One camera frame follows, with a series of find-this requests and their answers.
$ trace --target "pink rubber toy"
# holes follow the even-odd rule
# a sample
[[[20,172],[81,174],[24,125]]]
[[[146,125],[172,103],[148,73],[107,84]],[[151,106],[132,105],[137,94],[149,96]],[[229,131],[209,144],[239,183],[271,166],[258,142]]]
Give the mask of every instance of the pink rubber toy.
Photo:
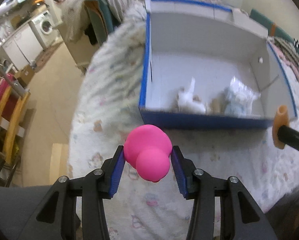
[[[135,128],[124,144],[124,158],[145,180],[158,182],[169,171],[172,143],[160,128],[146,124]]]

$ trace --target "small cardboard box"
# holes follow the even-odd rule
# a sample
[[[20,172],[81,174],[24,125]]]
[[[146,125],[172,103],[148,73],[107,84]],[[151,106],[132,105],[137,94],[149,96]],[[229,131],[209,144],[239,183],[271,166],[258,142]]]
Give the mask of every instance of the small cardboard box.
[[[18,80],[22,87],[27,87],[32,80],[35,71],[30,65],[26,65],[22,70],[15,73],[14,77]]]
[[[291,120],[296,105],[284,69],[267,42],[268,30],[240,12],[193,0],[147,0],[139,110],[145,124],[173,129],[267,128],[280,105]],[[194,95],[210,103],[241,80],[261,97],[252,115],[175,113],[180,87],[196,79]]]

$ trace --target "washing machine door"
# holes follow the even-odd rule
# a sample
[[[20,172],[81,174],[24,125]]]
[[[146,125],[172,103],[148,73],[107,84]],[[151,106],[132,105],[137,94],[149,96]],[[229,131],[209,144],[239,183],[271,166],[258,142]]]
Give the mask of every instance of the washing machine door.
[[[50,20],[48,18],[45,18],[41,21],[40,23],[40,29],[41,29],[41,32],[44,34],[44,35],[48,35],[48,34],[51,34],[52,31],[53,31],[53,27],[52,27],[52,24],[50,22]]]

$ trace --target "clear plastic wrapper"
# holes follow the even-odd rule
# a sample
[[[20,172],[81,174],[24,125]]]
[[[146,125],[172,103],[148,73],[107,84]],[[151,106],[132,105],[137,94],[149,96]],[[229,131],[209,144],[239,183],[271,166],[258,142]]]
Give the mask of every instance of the clear plastic wrapper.
[[[252,105],[261,94],[244,85],[233,77],[230,86],[225,89],[225,115],[248,116],[252,114]]]

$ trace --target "beige floor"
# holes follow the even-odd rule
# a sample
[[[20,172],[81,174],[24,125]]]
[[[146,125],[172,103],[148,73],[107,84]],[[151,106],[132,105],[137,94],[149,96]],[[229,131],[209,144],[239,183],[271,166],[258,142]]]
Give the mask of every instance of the beige floor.
[[[82,80],[64,44],[35,74],[29,85],[31,97],[22,123],[26,134],[21,142],[21,172],[15,174],[13,180],[16,185],[49,183],[52,145],[68,143]]]

